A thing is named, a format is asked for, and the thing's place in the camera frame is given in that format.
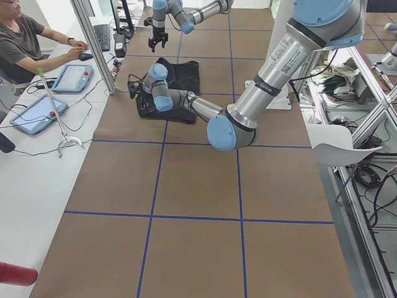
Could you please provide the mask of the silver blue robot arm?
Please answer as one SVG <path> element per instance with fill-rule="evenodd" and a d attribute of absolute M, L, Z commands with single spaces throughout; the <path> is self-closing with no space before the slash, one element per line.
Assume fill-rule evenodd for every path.
<path fill-rule="evenodd" d="M 163 62 L 153 64 L 130 94 L 143 118 L 193 123 L 201 117 L 215 149 L 247 147 L 256 140 L 258 117 L 311 53 L 362 41 L 366 10 L 366 1 L 294 1 L 285 35 L 239 99 L 226 108 L 189 91 L 187 80 L 175 77 L 173 65 Z"/>
<path fill-rule="evenodd" d="M 212 1 L 210 4 L 189 12 L 185 11 L 182 1 L 153 1 L 153 13 L 144 21 L 145 26 L 151 25 L 153 36 L 148 39 L 148 46 L 154 53 L 156 45 L 161 43 L 164 48 L 168 42 L 168 33 L 165 30 L 166 16 L 172 15 L 184 34 L 191 33 L 197 24 L 217 15 L 230 12 L 234 1 Z"/>

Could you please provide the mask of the person's left hand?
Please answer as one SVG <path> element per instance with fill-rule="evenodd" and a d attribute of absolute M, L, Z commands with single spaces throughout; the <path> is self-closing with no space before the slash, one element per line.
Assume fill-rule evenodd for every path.
<path fill-rule="evenodd" d="M 82 46 L 78 47 L 73 47 L 69 50 L 69 52 L 66 54 L 67 60 L 72 61 L 72 60 L 78 60 L 80 54 L 84 52 L 84 48 Z"/>

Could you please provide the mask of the person's right hand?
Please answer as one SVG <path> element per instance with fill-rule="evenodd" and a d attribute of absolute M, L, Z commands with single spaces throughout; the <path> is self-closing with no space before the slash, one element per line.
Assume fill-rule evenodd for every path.
<path fill-rule="evenodd" d="M 75 40 L 72 38 L 69 40 L 69 43 L 72 47 L 81 47 L 84 52 L 88 49 L 88 45 L 81 40 Z"/>

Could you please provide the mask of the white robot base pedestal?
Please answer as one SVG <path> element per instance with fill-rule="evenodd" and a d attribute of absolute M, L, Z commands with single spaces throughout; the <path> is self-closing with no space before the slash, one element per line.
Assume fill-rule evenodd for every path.
<path fill-rule="evenodd" d="M 286 23 L 289 18 L 293 15 L 293 1 L 281 0 L 277 9 L 276 16 L 274 17 L 274 27 L 270 38 L 265 63 L 261 66 L 258 73 L 262 74 L 262 69 L 265 65 L 270 63 L 270 56 L 275 50 L 282 37 L 286 34 Z M 277 87 L 280 90 L 278 95 L 273 98 L 270 104 L 267 106 L 268 109 L 285 109 L 290 110 L 291 104 L 288 98 L 288 86 Z"/>

